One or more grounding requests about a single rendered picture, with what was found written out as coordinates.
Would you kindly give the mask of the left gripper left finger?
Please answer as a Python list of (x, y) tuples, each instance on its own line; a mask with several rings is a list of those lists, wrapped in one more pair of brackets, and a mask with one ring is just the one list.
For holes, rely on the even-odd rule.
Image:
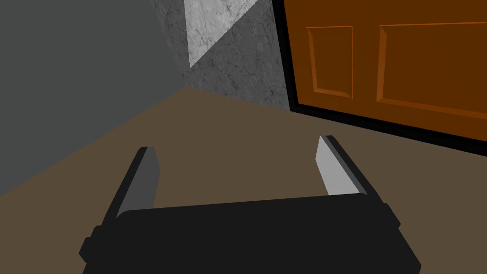
[(160, 176), (154, 147), (141, 147), (133, 158), (102, 221), (114, 221), (125, 211), (153, 208)]

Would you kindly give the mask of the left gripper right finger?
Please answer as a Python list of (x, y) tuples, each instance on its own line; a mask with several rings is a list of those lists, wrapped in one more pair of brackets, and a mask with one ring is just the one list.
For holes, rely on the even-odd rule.
[(336, 137), (319, 137), (315, 161), (330, 199), (354, 204), (382, 203), (377, 191)]

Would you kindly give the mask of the orange panelled door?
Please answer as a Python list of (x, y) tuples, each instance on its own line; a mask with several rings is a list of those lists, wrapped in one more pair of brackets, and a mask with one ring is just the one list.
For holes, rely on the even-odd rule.
[(283, 0), (298, 102), (487, 141), (487, 0)]

